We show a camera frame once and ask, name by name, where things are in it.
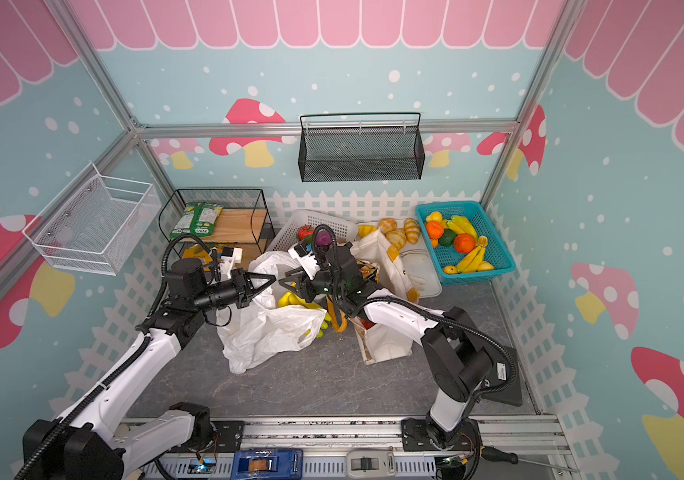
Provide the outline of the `white plastic grocery bag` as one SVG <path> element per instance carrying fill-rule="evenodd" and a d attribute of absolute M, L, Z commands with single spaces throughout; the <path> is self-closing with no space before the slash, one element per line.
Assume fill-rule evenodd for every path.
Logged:
<path fill-rule="evenodd" d="M 243 374 L 273 356 L 296 352 L 311 345 L 326 324 L 327 311 L 302 306 L 278 308 L 278 300 L 289 292 L 275 282 L 272 304 L 250 304 L 225 312 L 230 323 L 218 329 L 223 355 L 233 374 Z"/>

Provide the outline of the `white canvas tote bag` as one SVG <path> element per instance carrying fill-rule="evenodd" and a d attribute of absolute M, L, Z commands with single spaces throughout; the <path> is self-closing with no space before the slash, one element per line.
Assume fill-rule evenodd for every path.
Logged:
<path fill-rule="evenodd" d="M 408 278 L 399 250 L 381 233 L 374 229 L 366 236 L 356 240 L 351 253 L 358 261 L 359 269 L 365 280 L 372 280 L 386 289 L 390 295 L 408 300 L 419 301 L 419 293 Z M 371 365 L 387 360 L 405 357 L 411 354 L 412 345 L 419 342 L 419 337 L 405 335 L 406 330 L 390 325 L 376 326 L 372 320 L 362 317 L 349 318 L 341 308 L 339 316 L 334 310 L 334 301 L 327 297 L 327 310 L 335 331 L 346 329 L 352 320 L 354 331 L 360 347 L 363 361 Z"/>

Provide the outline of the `green avocado fruit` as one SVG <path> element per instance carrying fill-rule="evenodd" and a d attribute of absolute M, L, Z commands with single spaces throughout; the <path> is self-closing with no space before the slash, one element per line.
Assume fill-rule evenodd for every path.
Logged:
<path fill-rule="evenodd" d="M 452 247 L 457 234 L 451 229 L 445 229 L 442 236 L 438 239 L 438 243 L 444 247 Z"/>

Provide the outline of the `red orange fruit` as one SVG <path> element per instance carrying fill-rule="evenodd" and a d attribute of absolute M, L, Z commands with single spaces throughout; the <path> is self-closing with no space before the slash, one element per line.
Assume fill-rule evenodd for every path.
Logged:
<path fill-rule="evenodd" d="M 453 247 L 459 254 L 467 255 L 475 249 L 476 238 L 471 234 L 458 234 L 454 239 Z"/>

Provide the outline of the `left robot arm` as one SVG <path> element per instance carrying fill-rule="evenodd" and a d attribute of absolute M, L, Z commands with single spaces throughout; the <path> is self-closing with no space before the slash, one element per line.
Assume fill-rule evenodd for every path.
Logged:
<path fill-rule="evenodd" d="M 216 260 L 161 260 L 161 287 L 138 336 L 118 362 L 76 403 L 51 421 L 36 421 L 23 436 L 19 479 L 123 479 L 167 451 L 209 449 L 217 434 L 210 410 L 178 402 L 124 435 L 116 430 L 153 378 L 191 341 L 208 313 L 242 309 L 275 283 L 271 274 L 241 268 L 221 277 Z"/>

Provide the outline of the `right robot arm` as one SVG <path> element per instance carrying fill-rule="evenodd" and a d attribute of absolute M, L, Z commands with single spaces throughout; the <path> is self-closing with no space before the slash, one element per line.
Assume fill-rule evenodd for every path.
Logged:
<path fill-rule="evenodd" d="M 336 316 L 368 320 L 422 346 L 438 391 L 404 446 L 449 450 L 466 441 L 479 451 L 482 442 L 469 413 L 483 399 L 519 393 L 515 351 L 478 330 L 459 307 L 427 309 L 364 276 L 350 243 L 331 241 L 320 247 L 311 235 L 307 244 L 297 243 L 288 253 L 299 264 L 279 281 L 289 291 L 305 301 L 324 296 Z"/>

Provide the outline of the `purple onion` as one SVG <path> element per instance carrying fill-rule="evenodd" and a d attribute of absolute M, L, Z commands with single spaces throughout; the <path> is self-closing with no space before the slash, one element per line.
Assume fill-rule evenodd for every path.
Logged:
<path fill-rule="evenodd" d="M 322 230 L 315 234 L 314 242 L 318 248 L 326 249 L 331 246 L 333 240 L 328 231 Z"/>

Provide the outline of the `white plastic vegetable basket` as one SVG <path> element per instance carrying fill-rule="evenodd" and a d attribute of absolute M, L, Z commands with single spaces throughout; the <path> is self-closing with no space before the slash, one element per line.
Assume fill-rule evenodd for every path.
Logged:
<path fill-rule="evenodd" d="M 268 251 L 287 251 L 299 242 L 299 230 L 309 226 L 314 229 L 320 224 L 329 226 L 339 242 L 352 242 L 358 235 L 357 225 L 349 220 L 310 210 L 296 210 L 268 245 Z"/>

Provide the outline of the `yellow corn bread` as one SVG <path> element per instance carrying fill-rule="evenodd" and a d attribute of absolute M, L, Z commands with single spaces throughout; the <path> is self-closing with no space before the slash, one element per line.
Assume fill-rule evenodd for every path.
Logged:
<path fill-rule="evenodd" d="M 358 237 L 365 238 L 366 236 L 376 232 L 378 228 L 373 225 L 360 224 L 358 226 Z"/>

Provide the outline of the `red tomato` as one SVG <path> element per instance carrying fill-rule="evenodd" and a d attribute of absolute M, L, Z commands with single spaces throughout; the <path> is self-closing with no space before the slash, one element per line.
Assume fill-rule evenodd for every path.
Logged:
<path fill-rule="evenodd" d="M 307 237 L 312 236 L 314 233 L 314 227 L 311 225 L 302 225 L 297 230 L 297 239 L 303 241 Z"/>

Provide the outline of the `yellow snack pack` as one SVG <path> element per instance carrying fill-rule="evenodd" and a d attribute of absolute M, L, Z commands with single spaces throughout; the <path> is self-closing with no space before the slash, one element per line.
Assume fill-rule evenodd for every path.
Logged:
<path fill-rule="evenodd" d="M 210 251 L 198 244 L 193 244 L 184 250 L 182 258 L 197 259 L 202 265 L 208 265 L 216 262 L 216 251 Z"/>

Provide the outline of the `large croissant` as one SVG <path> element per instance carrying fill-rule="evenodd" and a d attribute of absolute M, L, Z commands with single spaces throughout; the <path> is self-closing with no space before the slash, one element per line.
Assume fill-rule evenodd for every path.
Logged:
<path fill-rule="evenodd" d="M 408 237 L 403 229 L 394 229 L 386 234 L 386 239 L 396 251 L 402 250 L 408 243 Z"/>

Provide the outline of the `round bread roll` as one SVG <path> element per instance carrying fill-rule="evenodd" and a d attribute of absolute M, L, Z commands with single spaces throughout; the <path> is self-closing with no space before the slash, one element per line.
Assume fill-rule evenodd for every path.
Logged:
<path fill-rule="evenodd" d="M 387 235 L 388 233 L 396 230 L 397 228 L 398 228 L 398 224 L 394 218 L 382 218 L 379 220 L 379 222 L 377 224 L 377 229 L 383 235 Z"/>

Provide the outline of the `white plastic tray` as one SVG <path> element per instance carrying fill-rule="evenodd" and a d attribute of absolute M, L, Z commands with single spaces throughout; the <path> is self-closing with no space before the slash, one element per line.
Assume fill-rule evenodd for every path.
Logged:
<path fill-rule="evenodd" d="M 395 219 L 398 224 L 397 229 L 403 229 L 405 219 Z M 438 274 L 433 267 L 427 244 L 425 243 L 421 232 L 419 241 L 416 244 L 410 244 L 408 242 L 400 251 L 396 251 L 393 248 L 386 239 L 386 235 L 383 236 L 386 241 L 386 257 L 391 262 L 401 262 L 401 272 L 409 279 L 412 287 L 419 294 L 419 298 L 437 297 L 442 292 L 442 286 Z"/>

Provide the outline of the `green snack bag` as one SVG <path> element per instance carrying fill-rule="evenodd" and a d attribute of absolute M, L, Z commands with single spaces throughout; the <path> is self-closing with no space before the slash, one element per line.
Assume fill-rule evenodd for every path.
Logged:
<path fill-rule="evenodd" d="M 171 230 L 170 238 L 175 239 L 183 234 L 192 234 L 199 238 L 210 237 L 214 233 L 216 222 L 222 210 L 223 207 L 215 203 L 188 204 L 183 215 Z"/>

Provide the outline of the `right croissant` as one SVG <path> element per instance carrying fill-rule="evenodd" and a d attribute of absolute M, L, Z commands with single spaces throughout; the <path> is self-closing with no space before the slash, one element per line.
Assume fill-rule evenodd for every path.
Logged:
<path fill-rule="evenodd" d="M 406 218 L 403 226 L 406 239 L 410 244 L 416 244 L 420 238 L 420 228 L 418 223 L 412 218 Z"/>

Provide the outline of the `yellow lemon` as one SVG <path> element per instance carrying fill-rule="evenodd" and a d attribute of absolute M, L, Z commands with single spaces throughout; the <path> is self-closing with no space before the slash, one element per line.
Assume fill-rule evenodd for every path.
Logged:
<path fill-rule="evenodd" d="M 427 222 L 441 223 L 443 221 L 443 215 L 441 212 L 434 211 L 426 217 Z"/>

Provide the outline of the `teal plastic fruit basket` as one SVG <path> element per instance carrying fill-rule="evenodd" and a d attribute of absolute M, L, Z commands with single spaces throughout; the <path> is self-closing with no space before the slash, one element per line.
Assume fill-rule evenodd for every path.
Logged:
<path fill-rule="evenodd" d="M 480 236 L 488 239 L 484 261 L 489 262 L 494 269 L 490 271 L 474 273 L 448 274 L 443 271 L 445 267 L 457 266 L 465 257 L 454 247 L 438 246 L 430 247 L 429 254 L 435 269 L 438 272 L 440 282 L 443 285 L 467 284 L 475 282 L 491 281 L 493 278 L 511 273 L 515 269 L 515 261 L 501 236 L 494 227 L 492 221 L 482 206 L 471 200 L 447 201 L 429 204 L 420 204 L 415 213 L 423 234 L 427 234 L 427 217 L 433 212 L 439 212 L 444 219 L 450 220 L 452 216 L 466 217 Z"/>

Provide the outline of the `yellow banana bunch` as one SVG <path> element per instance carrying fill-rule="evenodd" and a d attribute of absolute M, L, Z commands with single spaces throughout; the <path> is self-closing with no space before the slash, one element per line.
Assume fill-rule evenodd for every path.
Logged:
<path fill-rule="evenodd" d="M 457 270 L 461 274 L 493 271 L 495 267 L 485 260 L 488 247 L 488 238 L 480 236 L 475 248 L 470 251 L 457 265 Z"/>
<path fill-rule="evenodd" d="M 467 234 L 474 239 L 478 239 L 478 233 L 475 227 L 470 220 L 464 216 L 452 216 L 451 219 L 447 221 L 447 226 L 457 235 Z"/>

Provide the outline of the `blue box device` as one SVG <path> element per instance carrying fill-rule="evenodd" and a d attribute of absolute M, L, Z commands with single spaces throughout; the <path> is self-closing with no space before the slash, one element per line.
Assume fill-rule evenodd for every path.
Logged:
<path fill-rule="evenodd" d="M 303 452 L 299 449 L 263 449 L 235 454 L 232 480 L 299 480 L 303 476 Z"/>

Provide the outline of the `black flat box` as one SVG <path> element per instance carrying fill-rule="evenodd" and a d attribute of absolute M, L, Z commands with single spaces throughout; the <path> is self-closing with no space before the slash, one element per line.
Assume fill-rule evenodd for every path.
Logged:
<path fill-rule="evenodd" d="M 505 357 L 500 355 L 496 349 L 493 349 L 491 358 L 493 360 L 492 369 L 484 379 L 484 388 L 497 388 L 497 391 L 486 393 L 483 399 L 513 407 L 521 407 L 523 405 L 523 391 L 519 369 L 516 369 L 517 377 L 511 381 L 511 370 Z"/>

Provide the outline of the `black screwdriver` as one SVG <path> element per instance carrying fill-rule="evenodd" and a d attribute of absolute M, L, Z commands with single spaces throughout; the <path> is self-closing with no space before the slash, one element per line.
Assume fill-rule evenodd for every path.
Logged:
<path fill-rule="evenodd" d="M 548 463 L 548 462 L 522 458 L 519 455 L 517 455 L 516 453 L 505 452 L 505 451 L 499 450 L 495 447 L 483 446 L 480 450 L 480 455 L 481 455 L 482 459 L 490 461 L 490 462 L 508 463 L 511 465 L 517 465 L 519 463 L 524 463 L 524 464 L 530 464 L 530 465 L 535 465 L 535 466 L 540 466 L 540 467 L 556 470 L 558 472 L 579 473 L 578 469 L 575 469 L 572 467 L 561 466 L 561 465 L 556 465 L 556 464 L 552 464 L 552 463 Z"/>

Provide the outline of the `grey switch box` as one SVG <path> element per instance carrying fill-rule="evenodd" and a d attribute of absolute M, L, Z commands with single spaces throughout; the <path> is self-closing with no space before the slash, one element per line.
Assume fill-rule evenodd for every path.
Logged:
<path fill-rule="evenodd" d="M 346 474 L 349 479 L 387 479 L 396 475 L 392 450 L 358 449 L 346 455 Z"/>

